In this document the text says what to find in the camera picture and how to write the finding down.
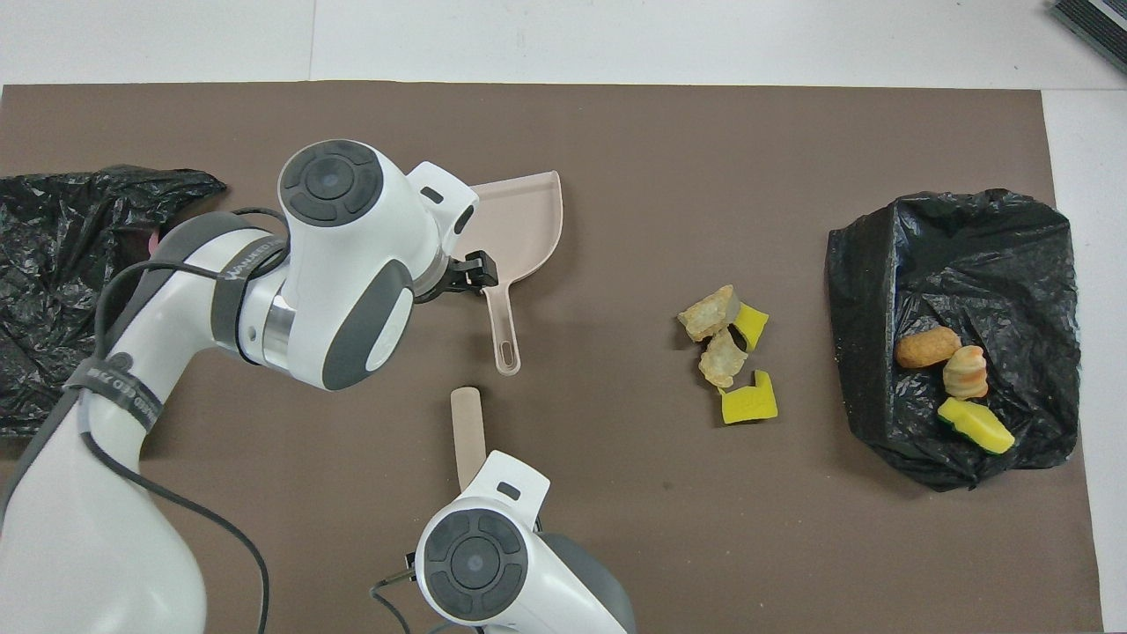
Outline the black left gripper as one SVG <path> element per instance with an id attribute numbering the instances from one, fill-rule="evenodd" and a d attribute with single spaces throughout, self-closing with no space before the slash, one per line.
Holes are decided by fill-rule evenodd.
<path id="1" fill-rule="evenodd" d="M 440 294 L 460 293 L 468 288 L 483 291 L 498 284 L 494 258 L 483 250 L 472 250 L 467 253 L 464 261 L 444 257 L 442 261 L 431 264 L 431 268 L 415 282 L 415 301 L 432 301 Z"/>

